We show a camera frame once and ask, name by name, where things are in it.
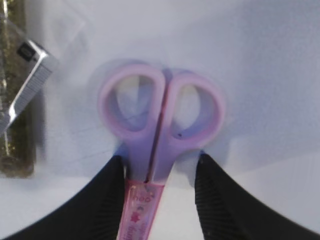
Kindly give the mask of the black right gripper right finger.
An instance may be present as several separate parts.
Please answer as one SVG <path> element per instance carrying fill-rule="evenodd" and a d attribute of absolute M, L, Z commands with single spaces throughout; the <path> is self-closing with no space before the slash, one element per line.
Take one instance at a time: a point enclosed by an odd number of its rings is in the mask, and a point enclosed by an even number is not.
<path fill-rule="evenodd" d="M 320 235 L 271 209 L 207 153 L 196 165 L 195 205 L 206 240 L 318 240 Z"/>

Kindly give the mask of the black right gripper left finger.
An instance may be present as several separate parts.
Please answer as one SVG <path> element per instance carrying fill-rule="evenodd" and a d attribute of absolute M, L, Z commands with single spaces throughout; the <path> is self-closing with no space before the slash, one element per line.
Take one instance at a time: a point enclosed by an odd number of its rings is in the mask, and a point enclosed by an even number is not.
<path fill-rule="evenodd" d="M 70 200 L 8 240 L 115 240 L 125 201 L 122 157 L 114 155 Z"/>

